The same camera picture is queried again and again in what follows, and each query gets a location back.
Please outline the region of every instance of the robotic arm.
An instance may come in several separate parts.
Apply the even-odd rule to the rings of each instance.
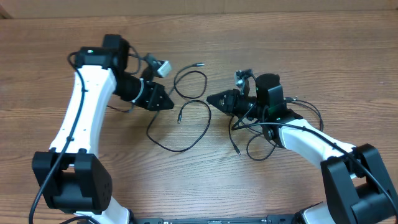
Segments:
[[[169,110],[174,104],[164,86],[152,81],[168,75],[169,62],[148,54],[139,59],[145,60],[148,67],[136,78],[124,72],[128,51],[129,44],[120,35],[105,35],[102,47],[82,47],[75,54],[75,85],[65,119],[49,152],[36,152],[32,161],[50,208],[90,216],[106,224],[127,224],[132,220],[132,213],[112,197],[111,176],[98,160],[98,138],[106,105],[112,94],[149,111]],[[63,171],[71,166],[74,173]],[[46,182],[53,167],[55,171]]]
[[[209,96],[209,104],[229,116],[262,121],[254,125],[262,126],[265,138],[299,153],[321,169],[327,204],[319,203],[294,215],[265,218],[135,219],[112,197],[112,178],[98,160],[98,138],[106,105],[112,94],[149,111],[172,109],[174,104],[164,86],[152,81],[154,77],[167,76],[171,70],[169,62],[156,60],[151,54],[144,58],[136,55],[148,63],[141,77],[136,78],[124,71],[128,51],[129,44],[120,35],[106,35],[102,47],[82,47],[75,54],[75,86],[63,124],[49,152],[36,152],[32,161],[49,208],[74,213],[76,220],[79,216],[89,217],[90,222],[102,224],[377,223],[396,212],[398,196],[377,149],[369,144],[355,147],[337,141],[287,109],[278,75],[257,77],[257,97],[248,96],[248,78],[254,75],[245,70],[235,74],[240,90]],[[351,157],[366,170],[360,169]],[[71,166],[74,172],[63,171]],[[364,172],[367,170],[373,179]],[[352,178],[365,176],[366,184],[353,185]],[[32,211],[29,223],[33,223]]]
[[[209,96],[209,104],[229,116],[258,119],[269,141],[297,152],[321,169],[327,204],[319,203],[279,223],[377,223],[397,215],[398,196],[376,148],[369,144],[355,147],[338,141],[312,127],[294,111],[287,109],[279,76],[263,74],[257,78],[255,96],[248,96],[252,70],[239,70],[235,82],[240,90],[227,90]],[[353,178],[366,178],[355,187]]]

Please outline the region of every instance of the wooden tabletop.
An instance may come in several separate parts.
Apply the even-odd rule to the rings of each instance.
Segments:
[[[170,60],[173,73],[156,81],[172,87],[175,71],[195,62],[208,76],[206,96],[235,88],[233,73],[252,68],[278,73],[285,96],[314,103],[325,133],[355,145],[377,147],[398,187],[398,12],[300,12],[207,16],[92,17],[0,21],[0,223],[26,223],[39,189],[31,168],[34,152],[48,150],[58,133],[73,86],[68,53],[100,46],[105,34],[121,34],[140,54]],[[131,60],[129,70],[135,69]],[[198,95],[203,77],[178,85]],[[183,149],[205,128],[203,105],[173,94],[150,134]],[[128,104],[112,97],[112,106]],[[314,126],[313,113],[293,107]],[[113,196],[136,217],[261,217],[295,213],[325,200],[319,170],[298,154],[276,149],[264,162],[244,153],[252,133],[233,131],[229,117],[211,107],[204,138],[184,153],[166,151],[145,135],[153,116],[107,109],[99,158],[113,178]],[[250,150],[270,150],[257,138]],[[59,223],[69,215],[41,200],[36,223]]]

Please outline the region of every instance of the wire plug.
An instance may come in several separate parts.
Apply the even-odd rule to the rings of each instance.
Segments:
[[[296,99],[295,98],[293,98],[293,97],[285,97],[285,101],[286,102],[292,102],[292,101],[295,101]]]
[[[238,153],[238,155],[241,155],[241,151],[238,149],[238,147],[235,145],[235,143],[232,143],[232,145],[234,146],[236,153]]]
[[[194,63],[193,66],[194,67],[202,67],[202,66],[205,66],[205,64],[202,62],[199,62],[199,63]]]
[[[177,119],[177,123],[181,123],[181,119],[182,119],[182,111],[180,112],[180,114],[178,115],[178,119]]]

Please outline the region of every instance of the electrical wire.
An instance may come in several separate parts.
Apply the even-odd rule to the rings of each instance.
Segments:
[[[68,219],[67,221],[61,222],[60,224],[68,224],[77,220],[87,220],[89,222],[92,222],[94,224],[100,224],[99,221],[95,220],[93,217],[87,216],[87,215],[82,215],[78,217],[73,217]]]
[[[137,67],[137,70],[135,72],[126,72],[126,74],[128,74],[128,75],[136,75],[141,70],[141,60],[144,60],[144,59],[139,56],[137,50],[133,46],[130,45],[129,47],[134,52],[134,54],[129,54],[129,56],[137,58],[138,67]]]
[[[111,109],[114,109],[114,110],[116,110],[116,111],[118,111],[118,112],[122,112],[122,113],[131,113],[132,111],[133,111],[133,109],[134,109],[134,103],[131,103],[131,107],[130,107],[130,109],[128,109],[128,110],[121,110],[121,109],[119,109],[119,108],[115,108],[115,107],[113,107],[113,106],[110,106],[110,105],[106,105],[108,108],[111,108]]]
[[[305,108],[307,108],[307,109],[313,111],[313,112],[319,117],[319,120],[320,120],[320,128],[319,128],[319,130],[320,130],[320,131],[323,131],[324,124],[323,124],[322,116],[321,116],[320,111],[318,110],[318,108],[317,108],[314,104],[312,104],[312,103],[310,103],[310,102],[307,102],[307,101],[304,101],[304,100],[297,100],[297,99],[291,98],[291,97],[287,97],[285,100],[286,100],[287,103],[291,103],[291,104],[303,106],[303,107],[305,107]],[[254,107],[255,107],[255,104],[253,104],[253,105],[249,108],[248,112],[246,112],[246,113],[242,116],[242,118],[238,119],[238,121],[233,125],[232,130],[233,130],[235,127],[237,127],[239,123],[243,123],[243,125],[246,125],[246,124],[243,122],[243,119],[247,117],[247,115],[250,113],[250,111],[251,111]],[[268,109],[268,107],[265,106],[265,107],[263,108],[263,110],[262,110],[262,119],[261,119],[262,122],[265,122],[265,121],[266,121],[266,119],[265,119],[266,109]],[[234,116],[233,116],[233,117],[230,119],[230,121],[229,121],[229,125],[228,125],[228,136],[229,136],[229,140],[231,141],[231,143],[232,143],[232,145],[233,145],[235,151],[236,151],[239,155],[241,155],[239,148],[237,147],[237,145],[235,144],[235,142],[232,140],[232,136],[231,136],[231,122],[232,122],[233,118],[234,118]],[[262,132],[257,131],[257,130],[254,130],[254,129],[250,128],[250,127],[248,127],[248,129],[250,129],[251,131],[254,131],[255,133],[257,133],[255,136],[253,136],[253,137],[249,140],[248,144],[246,145],[246,154],[249,156],[250,159],[252,159],[252,160],[254,160],[254,161],[264,161],[264,160],[266,160],[269,156],[271,156],[271,154],[274,152],[275,148],[278,147],[278,148],[280,148],[280,149],[283,149],[282,146],[279,146],[279,145],[277,145],[277,144],[275,144],[275,143],[273,143],[273,142],[271,142],[270,140],[268,140],[268,139],[265,138],[265,140],[272,146],[272,149],[271,149],[270,153],[268,153],[268,155],[266,155],[266,156],[265,156],[264,158],[262,158],[262,159],[255,159],[255,158],[253,158],[252,155],[250,155],[250,153],[249,153],[249,145],[250,145],[250,143],[251,143],[252,140],[254,140],[255,138],[261,136]]]
[[[322,119],[322,116],[321,116],[321,112],[318,110],[318,108],[314,104],[312,104],[312,103],[310,103],[308,101],[305,101],[305,100],[299,100],[299,99],[295,99],[295,98],[292,98],[292,97],[286,97],[285,100],[286,100],[286,103],[291,103],[291,104],[303,106],[303,107],[305,107],[307,109],[312,110],[319,117],[320,131],[323,131],[323,128],[325,127],[325,125],[323,124],[323,119]]]
[[[252,155],[250,155],[250,153],[249,153],[249,145],[250,145],[250,142],[253,141],[253,139],[255,139],[255,138],[257,138],[258,136],[261,136],[261,135],[262,135],[262,133],[256,134],[255,136],[253,136],[253,137],[249,140],[248,144],[246,145],[246,154],[249,156],[250,159],[252,159],[252,160],[254,160],[254,161],[258,161],[258,162],[261,162],[261,161],[264,161],[264,160],[268,159],[268,157],[270,157],[271,154],[274,152],[274,150],[275,150],[275,148],[276,148],[276,145],[277,145],[277,144],[273,144],[274,147],[272,147],[271,152],[269,152],[268,155],[266,155],[266,156],[265,156],[264,158],[262,158],[262,159],[256,159],[256,158],[252,157]]]
[[[43,194],[43,191],[46,188],[48,182],[50,181],[50,179],[54,175],[55,170],[58,169],[59,164],[61,162],[61,159],[62,159],[63,155],[65,154],[65,152],[67,151],[70,142],[73,140],[73,133],[75,132],[75,129],[76,129],[76,126],[77,126],[77,122],[78,122],[80,114],[81,114],[81,110],[83,109],[83,103],[84,103],[84,100],[85,100],[85,93],[88,91],[85,88],[85,83],[84,83],[83,76],[81,75],[79,70],[76,68],[76,65],[73,64],[71,59],[70,59],[73,55],[76,55],[76,54],[77,54],[77,52],[70,53],[69,56],[67,57],[67,60],[68,60],[69,65],[76,71],[77,75],[79,76],[80,82],[81,82],[80,105],[79,105],[78,111],[76,113],[75,121],[73,122],[72,128],[71,128],[71,130],[69,132],[69,135],[68,135],[68,137],[66,139],[67,141],[66,141],[63,149],[61,150],[60,154],[58,155],[57,160],[54,162],[53,166],[51,167],[50,172],[45,177],[42,185],[40,186],[39,191],[37,192],[36,198],[33,201],[32,207],[30,208],[30,212],[29,212],[29,218],[28,218],[29,224],[33,224],[33,216],[34,216],[37,204],[39,203],[40,197]]]
[[[391,196],[389,195],[389,193],[385,190],[385,188],[380,184],[379,181],[377,181],[377,179],[372,175],[372,173],[370,173],[370,171],[368,171],[367,168],[365,168],[365,166],[363,166],[357,159],[355,159],[355,157],[346,152],[344,149],[340,148],[337,144],[331,142],[329,139],[327,139],[326,137],[324,137],[323,135],[319,134],[318,132],[308,129],[306,127],[300,127],[300,126],[296,126],[296,125],[291,125],[291,124],[283,124],[283,123],[274,123],[274,122],[260,122],[260,123],[256,123],[256,124],[247,124],[247,125],[243,125],[237,128],[234,128],[233,130],[239,130],[239,129],[243,129],[243,128],[250,128],[253,126],[258,126],[258,125],[268,125],[268,126],[285,126],[285,127],[289,127],[289,128],[295,128],[295,129],[299,129],[302,131],[307,131],[313,135],[315,135],[316,137],[320,138],[322,141],[324,141],[325,143],[329,144],[331,147],[333,147],[334,149],[338,150],[339,152],[341,152],[342,154],[344,154],[346,157],[348,157],[358,168],[360,168],[365,176],[372,180],[372,182],[383,192],[383,194],[387,197],[388,201],[390,201],[392,208],[394,209],[395,215],[398,219],[398,209],[394,203],[394,201],[392,200]]]
[[[194,64],[188,65],[188,66],[183,67],[182,69],[180,69],[180,70],[177,72],[176,76],[174,77],[174,82],[173,82],[174,85],[173,85],[172,89],[169,91],[168,96],[170,96],[174,90],[175,90],[175,91],[178,93],[178,95],[180,95],[182,98],[197,99],[197,98],[203,96],[203,94],[206,92],[206,87],[207,87],[207,76],[206,76],[203,72],[196,71],[196,70],[194,70],[194,71],[189,71],[189,72],[183,74],[179,79],[177,79],[178,75],[181,74],[184,70],[186,70],[186,69],[188,69],[188,68],[192,68],[192,67],[201,67],[201,66],[204,66],[204,64],[203,64],[203,63],[194,63]],[[201,93],[199,96],[185,96],[185,95],[183,95],[182,93],[180,93],[180,92],[178,91],[178,89],[177,89],[177,84],[181,81],[181,79],[184,78],[184,77],[186,77],[186,76],[189,75],[189,74],[192,74],[192,73],[199,73],[199,74],[201,74],[201,75],[203,75],[203,76],[205,77],[205,86],[204,86],[204,88],[203,88],[202,93]],[[182,110],[184,109],[185,106],[187,106],[187,105],[190,104],[190,103],[201,103],[201,104],[203,104],[203,105],[205,105],[205,106],[207,107],[208,112],[209,112],[209,119],[208,119],[208,123],[207,123],[207,126],[206,126],[205,130],[203,131],[203,133],[200,135],[200,137],[199,137],[191,146],[189,146],[189,147],[187,147],[187,148],[185,148],[185,149],[181,149],[181,150],[174,150],[174,149],[169,149],[169,148],[167,148],[167,147],[161,145],[161,144],[160,144],[159,142],[157,142],[155,139],[152,139],[152,138],[151,138],[151,136],[149,135],[149,129],[150,129],[150,127],[152,126],[153,122],[155,121],[156,117],[159,115],[160,111],[156,111],[156,114],[154,115],[154,117],[153,117],[152,120],[150,121],[150,123],[149,123],[149,125],[148,125],[148,127],[147,127],[147,131],[146,131],[147,137],[148,137],[153,143],[155,143],[156,145],[158,145],[158,146],[162,147],[163,149],[166,149],[166,150],[168,150],[168,151],[170,151],[170,152],[185,152],[185,151],[191,149],[193,146],[195,146],[195,144],[198,143],[198,142],[202,139],[202,137],[206,134],[208,128],[210,127],[211,110],[210,110],[210,107],[207,105],[207,103],[205,103],[205,102],[202,101],[202,100],[191,100],[191,101],[188,101],[188,102],[186,102],[186,103],[181,107],[181,109],[180,109],[180,113],[178,114],[178,119],[177,119],[177,122],[178,122],[178,123],[180,123],[180,122],[181,122],[181,119],[182,119]]]

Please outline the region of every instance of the end effector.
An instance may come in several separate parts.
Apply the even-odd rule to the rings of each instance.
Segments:
[[[228,116],[241,118],[247,114],[247,119],[267,119],[287,111],[286,102],[279,76],[266,73],[254,77],[252,70],[238,70],[234,74],[235,84],[240,90],[226,90],[207,98],[207,102]],[[248,78],[256,81],[256,95],[249,96]]]
[[[147,54],[139,60],[148,66],[140,78],[125,72],[129,57],[129,42],[120,35],[107,34],[102,47],[82,47],[75,57],[75,65],[101,65],[103,69],[111,68],[116,79],[115,95],[120,99],[134,103],[149,111],[169,110],[174,107],[173,101],[165,92],[163,85],[153,82],[154,77],[165,78],[171,71],[167,60],[157,60]]]

